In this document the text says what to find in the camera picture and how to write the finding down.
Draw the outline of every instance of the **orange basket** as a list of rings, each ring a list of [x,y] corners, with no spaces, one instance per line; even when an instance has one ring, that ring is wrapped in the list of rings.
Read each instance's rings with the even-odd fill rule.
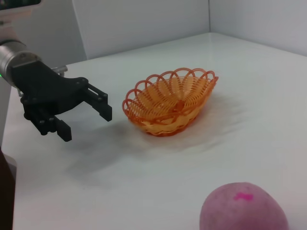
[[[183,131],[199,114],[216,85],[213,71],[179,68],[151,75],[130,90],[122,107],[128,119],[158,137]]]

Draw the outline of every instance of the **pink marking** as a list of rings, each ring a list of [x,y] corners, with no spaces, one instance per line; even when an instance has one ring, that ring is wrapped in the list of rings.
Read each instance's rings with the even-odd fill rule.
[[[239,199],[244,199],[244,200],[252,200],[254,199],[253,194],[245,194],[245,193],[237,193],[237,195],[234,197],[234,200],[239,200]]]

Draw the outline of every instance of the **robotic arm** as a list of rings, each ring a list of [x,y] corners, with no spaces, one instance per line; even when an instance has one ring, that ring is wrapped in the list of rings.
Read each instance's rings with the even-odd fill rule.
[[[42,135],[57,132],[64,141],[70,141],[71,128],[56,115],[84,101],[110,121],[112,108],[108,105],[108,95],[86,78],[64,78],[66,67],[50,69],[19,41],[11,21],[30,15],[40,4],[41,0],[0,0],[0,76],[18,89],[25,119]]]

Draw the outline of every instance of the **table surface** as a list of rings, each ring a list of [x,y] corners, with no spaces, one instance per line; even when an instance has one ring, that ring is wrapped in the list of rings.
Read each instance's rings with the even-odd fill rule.
[[[69,65],[109,94],[113,120],[87,104],[59,118],[73,140],[41,136],[12,91],[3,151],[17,161],[14,230],[197,230],[206,196],[251,182],[307,226],[307,57],[202,34]],[[219,81],[184,132],[156,138],[122,112],[137,81],[180,67]]]

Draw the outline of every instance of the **pink ball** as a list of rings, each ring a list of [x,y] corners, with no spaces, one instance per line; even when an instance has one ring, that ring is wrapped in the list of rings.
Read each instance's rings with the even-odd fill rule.
[[[215,189],[201,209],[200,230],[289,230],[278,203],[250,183]]]

